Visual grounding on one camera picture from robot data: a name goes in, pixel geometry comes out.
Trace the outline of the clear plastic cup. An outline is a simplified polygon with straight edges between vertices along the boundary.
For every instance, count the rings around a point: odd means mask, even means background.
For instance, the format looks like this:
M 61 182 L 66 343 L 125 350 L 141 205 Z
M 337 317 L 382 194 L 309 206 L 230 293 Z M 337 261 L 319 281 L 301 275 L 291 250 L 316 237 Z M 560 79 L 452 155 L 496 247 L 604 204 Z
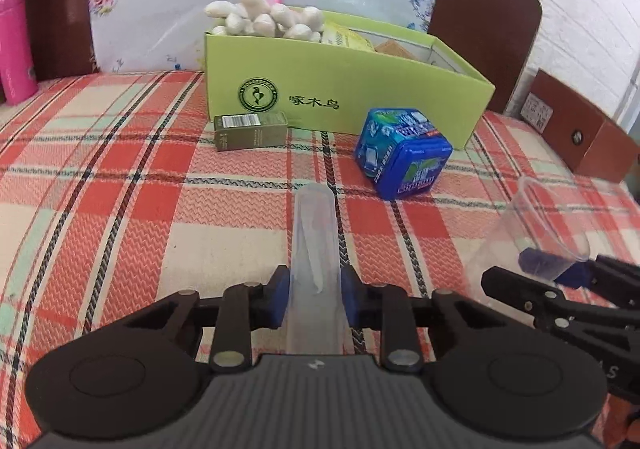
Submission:
M 518 266 L 518 255 L 528 247 L 572 261 L 585 261 L 590 256 L 585 226 L 580 217 L 552 189 L 532 177 L 523 176 L 497 224 L 489 229 L 465 265 L 472 299 L 489 307 L 501 307 L 480 286 L 484 271 L 492 266 L 547 281 L 527 275 Z

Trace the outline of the translucent plastic tube case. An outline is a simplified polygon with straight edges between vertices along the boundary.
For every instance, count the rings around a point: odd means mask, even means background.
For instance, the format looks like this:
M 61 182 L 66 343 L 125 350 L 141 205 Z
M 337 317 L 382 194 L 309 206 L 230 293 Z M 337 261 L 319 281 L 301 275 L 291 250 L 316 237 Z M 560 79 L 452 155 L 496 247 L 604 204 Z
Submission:
M 333 192 L 308 184 L 295 192 L 286 351 L 341 355 L 346 317 Z

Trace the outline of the yellow green paper box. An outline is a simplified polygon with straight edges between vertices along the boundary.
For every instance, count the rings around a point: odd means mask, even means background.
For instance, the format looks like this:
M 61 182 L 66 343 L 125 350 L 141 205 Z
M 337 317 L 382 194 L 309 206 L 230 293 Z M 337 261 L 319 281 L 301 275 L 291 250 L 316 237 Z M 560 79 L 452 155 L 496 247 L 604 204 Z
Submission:
M 332 21 L 327 21 L 321 32 L 321 43 L 337 47 L 374 52 L 373 44 L 363 35 Z

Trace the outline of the white pink glove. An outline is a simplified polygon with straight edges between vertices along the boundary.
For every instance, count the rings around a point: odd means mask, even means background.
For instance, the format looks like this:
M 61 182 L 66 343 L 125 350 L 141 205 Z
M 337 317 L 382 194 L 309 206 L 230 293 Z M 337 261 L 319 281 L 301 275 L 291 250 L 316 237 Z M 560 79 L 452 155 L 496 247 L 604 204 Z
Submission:
M 314 6 L 291 8 L 276 3 L 268 13 L 258 15 L 253 21 L 254 31 L 264 38 L 282 38 L 319 43 L 324 28 L 324 15 Z

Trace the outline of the brown cardboard shoe box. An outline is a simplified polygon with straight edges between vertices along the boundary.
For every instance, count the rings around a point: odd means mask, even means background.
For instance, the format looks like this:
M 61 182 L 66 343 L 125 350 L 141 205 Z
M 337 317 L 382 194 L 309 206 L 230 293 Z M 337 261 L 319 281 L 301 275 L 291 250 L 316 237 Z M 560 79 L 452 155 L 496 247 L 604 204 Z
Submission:
M 639 157 L 639 146 L 587 98 L 536 73 L 520 117 L 541 135 L 572 173 L 618 184 Z

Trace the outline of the blue mentos gum box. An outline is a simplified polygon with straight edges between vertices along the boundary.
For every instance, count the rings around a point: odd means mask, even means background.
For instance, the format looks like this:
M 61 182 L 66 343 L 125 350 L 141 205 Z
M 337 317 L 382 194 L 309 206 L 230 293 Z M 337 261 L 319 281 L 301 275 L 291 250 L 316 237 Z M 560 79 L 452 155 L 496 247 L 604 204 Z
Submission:
M 451 154 L 451 144 L 420 110 L 374 108 L 355 160 L 378 196 L 390 201 L 430 191 Z

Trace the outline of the plaid bed sheet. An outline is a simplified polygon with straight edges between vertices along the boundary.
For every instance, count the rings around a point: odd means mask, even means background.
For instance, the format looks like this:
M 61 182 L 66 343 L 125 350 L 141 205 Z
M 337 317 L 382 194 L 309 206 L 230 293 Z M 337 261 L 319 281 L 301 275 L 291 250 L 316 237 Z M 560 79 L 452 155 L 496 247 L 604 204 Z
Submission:
M 469 290 L 464 266 L 532 177 L 566 205 L 552 224 L 593 253 L 638 261 L 623 186 L 574 176 L 526 124 L 488 112 L 425 196 L 378 198 L 350 135 L 295 130 L 283 147 L 221 154 L 198 73 L 52 81 L 1 110 L 1 443 L 39 431 L 32 364 L 81 333 L 182 289 L 219 295 L 290 257 L 295 190 L 335 198 L 342 260 L 414 294 Z

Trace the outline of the small olive green box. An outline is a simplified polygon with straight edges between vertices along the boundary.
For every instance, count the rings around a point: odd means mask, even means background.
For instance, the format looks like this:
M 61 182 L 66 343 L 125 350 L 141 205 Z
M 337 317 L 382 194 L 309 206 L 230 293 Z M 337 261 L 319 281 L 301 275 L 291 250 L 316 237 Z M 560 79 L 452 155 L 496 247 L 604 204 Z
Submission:
M 227 114 L 214 117 L 215 147 L 234 151 L 283 146 L 288 120 L 282 112 Z

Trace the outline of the green cardboard shoe box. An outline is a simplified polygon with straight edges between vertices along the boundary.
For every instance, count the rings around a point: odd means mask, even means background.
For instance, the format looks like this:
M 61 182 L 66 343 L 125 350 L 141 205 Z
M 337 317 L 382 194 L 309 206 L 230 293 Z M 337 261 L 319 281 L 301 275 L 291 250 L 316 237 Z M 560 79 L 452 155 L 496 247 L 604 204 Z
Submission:
M 341 13 L 326 21 L 375 51 L 206 33 L 209 115 L 281 111 L 292 128 L 359 134 L 372 108 L 414 108 L 465 147 L 495 91 L 480 71 L 434 35 Z

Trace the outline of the dark brown headboard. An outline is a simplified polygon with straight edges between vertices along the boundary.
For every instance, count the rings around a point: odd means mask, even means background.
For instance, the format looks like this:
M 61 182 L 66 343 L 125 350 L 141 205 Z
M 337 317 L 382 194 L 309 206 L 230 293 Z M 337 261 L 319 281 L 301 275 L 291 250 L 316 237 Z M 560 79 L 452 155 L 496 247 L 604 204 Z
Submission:
M 88 0 L 25 0 L 30 49 L 40 81 L 96 72 Z M 501 113 L 532 50 L 539 0 L 437 0 L 435 35 L 495 86 L 488 108 Z

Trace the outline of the pink thermos bottle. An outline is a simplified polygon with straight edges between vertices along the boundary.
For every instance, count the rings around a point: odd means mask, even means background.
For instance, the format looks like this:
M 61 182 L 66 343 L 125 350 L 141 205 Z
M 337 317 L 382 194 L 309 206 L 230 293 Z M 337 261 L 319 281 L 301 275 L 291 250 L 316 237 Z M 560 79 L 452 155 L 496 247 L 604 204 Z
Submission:
M 30 50 L 25 0 L 1 0 L 1 86 L 15 106 L 38 91 Z

